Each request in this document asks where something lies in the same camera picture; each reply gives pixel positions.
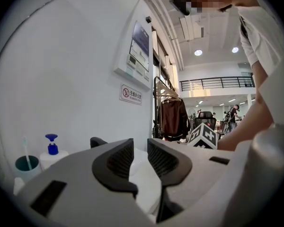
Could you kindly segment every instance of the no smoking sign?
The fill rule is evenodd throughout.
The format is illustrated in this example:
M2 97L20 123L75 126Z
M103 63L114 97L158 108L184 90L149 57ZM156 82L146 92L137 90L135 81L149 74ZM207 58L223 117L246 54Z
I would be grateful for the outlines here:
M142 93L137 90L134 90L133 88L127 85L121 84L119 95L120 100L138 105L142 104Z
M124 88L122 93L123 93L124 97L128 97L129 96L129 90L127 88Z

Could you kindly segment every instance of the white cloth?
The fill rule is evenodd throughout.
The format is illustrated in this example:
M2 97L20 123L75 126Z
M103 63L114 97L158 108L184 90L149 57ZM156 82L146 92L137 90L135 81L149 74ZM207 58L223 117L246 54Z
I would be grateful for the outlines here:
M136 203L144 213L153 214L160 202L161 180L149 163L147 152L134 148L133 153L129 181L136 184L139 190Z
M24 187L25 183L22 180L21 177L15 178L15 184L14 184L14 195L17 195L18 192Z
M273 18L262 7L237 7L245 22L248 39L240 26L242 47L252 66L259 61L270 75L284 56L284 34Z

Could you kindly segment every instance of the person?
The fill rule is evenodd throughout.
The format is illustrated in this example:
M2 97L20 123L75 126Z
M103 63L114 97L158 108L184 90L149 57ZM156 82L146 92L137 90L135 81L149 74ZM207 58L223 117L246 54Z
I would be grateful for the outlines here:
M263 0L186 0L186 3L203 11L238 8L240 40L254 74L256 100L238 127L218 141L218 149L234 151L241 141L252 140L273 123L258 89L284 57L284 34Z
M240 119L240 117L237 115L237 110L240 109L240 106L239 105L234 105L234 107L232 107L230 109L230 121L229 121L229 124L228 124L228 131L227 131L227 134L229 134L230 132L232 132L235 128L236 128L236 119L235 118L238 118Z
M193 113L193 127L191 127L191 129L195 129L195 118L196 118L196 115L195 113Z

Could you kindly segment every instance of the toothbrush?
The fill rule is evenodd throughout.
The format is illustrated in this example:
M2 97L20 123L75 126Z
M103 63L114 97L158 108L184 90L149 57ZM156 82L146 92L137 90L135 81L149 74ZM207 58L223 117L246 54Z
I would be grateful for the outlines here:
M28 157L28 153L27 153L27 139L26 139L25 136L23 137L23 148L24 148L25 156L27 158L28 168L31 171L31 170L33 170L33 168L32 168L32 165L30 164L30 160L29 160L29 157Z

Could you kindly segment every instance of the cup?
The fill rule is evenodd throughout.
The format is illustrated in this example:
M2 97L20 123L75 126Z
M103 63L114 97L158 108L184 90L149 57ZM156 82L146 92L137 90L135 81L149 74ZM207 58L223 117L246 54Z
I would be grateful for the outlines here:
M19 157L15 162L18 177L21 177L25 183L41 173L39 159L35 156L28 157L32 165L32 170L29 170L26 156Z

